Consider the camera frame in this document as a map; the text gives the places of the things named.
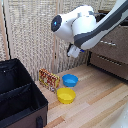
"yellow bowl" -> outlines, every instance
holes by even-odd
[[[58,100],[63,104],[72,103],[75,96],[75,92],[70,88],[60,88],[57,90]]]

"bowl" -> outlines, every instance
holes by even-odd
[[[63,84],[67,87],[74,87],[78,82],[78,78],[72,74],[66,74],[62,77]]]
[[[57,90],[58,100],[63,104],[70,104],[76,97],[76,93],[70,88],[60,88]]]

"blue bowl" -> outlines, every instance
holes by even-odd
[[[72,74],[66,74],[62,77],[63,84],[67,87],[74,87],[78,82],[78,78]]]

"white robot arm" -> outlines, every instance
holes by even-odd
[[[51,30],[59,38],[74,42],[77,48],[86,50],[94,47],[103,36],[127,17],[128,0],[117,0],[113,9],[98,23],[93,8],[83,5],[67,14],[57,15],[52,20]]]

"storage box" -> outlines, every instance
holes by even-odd
[[[43,128],[48,101],[18,59],[0,62],[0,128]]]
[[[60,77],[42,68],[39,70],[39,81],[50,91],[56,92],[60,84]]]

